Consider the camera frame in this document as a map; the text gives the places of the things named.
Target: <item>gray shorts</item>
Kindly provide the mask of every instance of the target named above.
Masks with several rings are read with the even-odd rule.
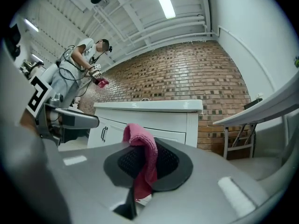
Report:
[[[64,79],[60,75],[59,70],[60,70],[61,75],[63,75],[65,78],[68,78],[68,79],[75,79],[75,78],[73,77],[73,75],[70,72],[61,68],[55,72],[55,74],[53,76],[52,84],[51,84],[51,87],[53,88],[53,90],[56,93],[60,93],[64,97],[62,106],[60,108],[68,108],[71,105],[73,99],[75,98],[75,96],[78,92],[79,86],[76,81]]]

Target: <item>hair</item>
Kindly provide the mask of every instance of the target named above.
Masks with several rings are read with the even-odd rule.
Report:
[[[103,50],[104,51],[108,51],[109,48],[109,41],[107,39],[102,39],[100,41],[103,41]]]

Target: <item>ceiling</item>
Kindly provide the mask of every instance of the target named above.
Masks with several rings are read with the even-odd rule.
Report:
[[[103,70],[168,44],[206,39],[207,0],[171,0],[176,13],[166,19],[158,0],[102,0],[90,10],[77,0],[29,0],[20,14],[34,23],[31,52],[53,63],[64,49],[84,38],[105,38],[112,53],[101,56]]]

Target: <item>person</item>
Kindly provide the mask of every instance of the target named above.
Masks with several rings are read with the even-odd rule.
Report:
[[[28,74],[28,80],[30,80],[38,71],[38,69],[43,65],[43,63],[41,61],[38,61],[33,69],[30,71],[30,73]]]
[[[90,64],[96,52],[104,53],[108,48],[109,41],[106,39],[94,43],[93,39],[86,38],[80,41],[70,54],[62,55],[51,84],[53,90],[64,98],[61,108],[70,106],[86,72],[89,72],[90,76],[100,78],[100,74]]]

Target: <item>pink cloth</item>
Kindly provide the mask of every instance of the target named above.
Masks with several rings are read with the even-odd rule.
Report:
[[[156,162],[158,149],[154,136],[138,124],[128,124],[123,133],[123,142],[132,146],[145,146],[145,165],[134,180],[135,200],[143,199],[151,194],[151,184],[157,180]]]
[[[98,83],[98,86],[100,87],[100,88],[103,88],[105,85],[107,85],[107,84],[109,84],[109,81],[107,81],[106,79],[98,79],[98,81],[100,82],[100,83]]]

